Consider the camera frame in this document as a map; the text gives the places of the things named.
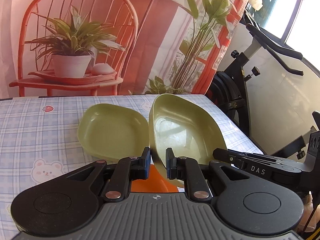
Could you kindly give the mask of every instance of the orange object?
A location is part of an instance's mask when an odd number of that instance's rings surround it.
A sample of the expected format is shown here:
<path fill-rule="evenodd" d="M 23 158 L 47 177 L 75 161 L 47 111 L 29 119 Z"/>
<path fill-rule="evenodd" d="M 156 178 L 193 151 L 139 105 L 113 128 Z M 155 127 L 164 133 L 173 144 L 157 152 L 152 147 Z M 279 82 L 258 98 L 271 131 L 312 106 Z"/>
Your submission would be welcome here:
<path fill-rule="evenodd" d="M 129 0 L 33 0 L 26 10 L 20 31 L 18 50 L 18 79 L 11 82 L 9 87 L 18 86 L 19 95 L 25 95 L 25 87 L 47 89 L 48 96 L 52 96 L 52 89 L 84 91 L 90 90 L 92 96 L 97 95 L 97 90 L 103 87 L 112 87 L 112 94 L 117 94 L 117 86 L 123 82 L 121 70 L 129 48 L 135 44 L 138 33 L 137 13 Z M 79 14 L 88 15 L 90 21 L 111 24 L 117 37 L 116 42 L 121 44 L 125 51 L 110 50 L 109 55 L 98 54 L 95 63 L 108 63 L 117 73 L 115 80 L 95 82 L 81 85 L 61 85 L 61 83 L 45 81 L 42 78 L 23 77 L 31 71 L 43 71 L 49 68 L 50 57 L 37 58 L 39 51 L 30 51 L 31 47 L 25 46 L 25 41 L 48 35 L 46 26 L 50 24 L 39 15 L 50 18 L 68 19 L 71 5 L 79 9 Z"/>
<path fill-rule="evenodd" d="M 167 182 L 157 171 L 156 167 L 151 164 L 149 178 L 146 180 L 134 180 L 131 184 L 131 192 L 168 193 L 179 191 L 176 186 Z"/>

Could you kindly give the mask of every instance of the green bowl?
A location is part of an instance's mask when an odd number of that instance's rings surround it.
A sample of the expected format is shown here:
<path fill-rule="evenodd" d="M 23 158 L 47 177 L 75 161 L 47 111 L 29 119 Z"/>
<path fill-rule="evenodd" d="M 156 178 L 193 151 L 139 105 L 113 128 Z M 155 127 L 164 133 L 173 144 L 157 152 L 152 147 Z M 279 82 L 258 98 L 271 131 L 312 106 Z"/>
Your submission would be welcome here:
<path fill-rule="evenodd" d="M 193 158 L 199 164 L 213 160 L 214 149 L 227 149 L 219 126 L 204 109 L 171 94 L 160 95 L 153 102 L 149 113 L 149 140 L 153 163 L 164 178 L 167 178 L 165 150 L 168 147 L 176 157 Z M 184 187 L 180 180 L 167 180 Z"/>
<path fill-rule="evenodd" d="M 132 109 L 97 104 L 85 111 L 78 128 L 78 140 L 95 157 L 117 162 L 141 156 L 149 146 L 148 122 Z"/>

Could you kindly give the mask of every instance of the white wall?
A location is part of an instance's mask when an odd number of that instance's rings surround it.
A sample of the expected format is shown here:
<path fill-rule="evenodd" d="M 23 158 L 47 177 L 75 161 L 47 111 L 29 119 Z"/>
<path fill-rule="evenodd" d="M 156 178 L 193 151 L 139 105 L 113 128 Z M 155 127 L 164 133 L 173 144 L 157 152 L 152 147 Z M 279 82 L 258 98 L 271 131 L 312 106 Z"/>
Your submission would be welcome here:
<path fill-rule="evenodd" d="M 234 60 L 233 50 L 243 52 L 252 41 L 244 25 L 239 24 L 218 70 L 224 70 Z M 304 76 L 288 73 L 261 48 L 244 66 L 245 75 L 256 66 L 261 75 L 247 82 L 252 138 L 267 154 L 286 146 L 309 131 L 315 123 L 314 110 L 320 110 L 320 78 L 300 60 L 282 56 L 286 64 L 303 70 Z"/>

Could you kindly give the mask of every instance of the bike handlebar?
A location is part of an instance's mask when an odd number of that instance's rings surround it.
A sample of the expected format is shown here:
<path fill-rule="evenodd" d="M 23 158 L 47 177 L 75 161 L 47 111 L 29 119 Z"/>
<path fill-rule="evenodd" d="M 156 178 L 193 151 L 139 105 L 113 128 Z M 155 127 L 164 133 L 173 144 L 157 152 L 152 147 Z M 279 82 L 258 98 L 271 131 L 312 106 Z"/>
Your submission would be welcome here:
<path fill-rule="evenodd" d="M 246 28 L 252 35 L 257 36 L 259 38 L 259 42 L 264 43 L 263 47 L 265 47 L 265 49 L 281 64 L 281 66 L 286 71 L 288 71 L 291 74 L 303 76 L 303 71 L 289 68 L 287 64 L 278 56 L 278 54 L 275 53 L 278 52 L 279 54 L 301 60 L 303 58 L 303 55 L 300 52 L 277 45 L 271 39 L 269 39 L 268 36 L 266 36 L 262 31 L 260 31 L 251 24 L 247 24 Z"/>

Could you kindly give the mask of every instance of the deep oval bowl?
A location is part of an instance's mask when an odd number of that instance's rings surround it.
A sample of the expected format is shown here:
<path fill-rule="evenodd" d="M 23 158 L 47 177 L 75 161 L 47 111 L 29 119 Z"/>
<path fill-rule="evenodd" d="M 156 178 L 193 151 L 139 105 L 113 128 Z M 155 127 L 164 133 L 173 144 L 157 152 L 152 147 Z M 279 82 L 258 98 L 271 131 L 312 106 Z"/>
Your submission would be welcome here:
<path fill-rule="evenodd" d="M 159 173 L 167 179 L 165 150 L 171 147 L 176 157 L 186 156 L 208 164 L 216 148 L 227 149 L 219 126 L 201 107 L 181 97 L 158 96 L 149 113 L 149 141 L 152 160 Z M 184 187 L 180 180 L 169 180 Z"/>

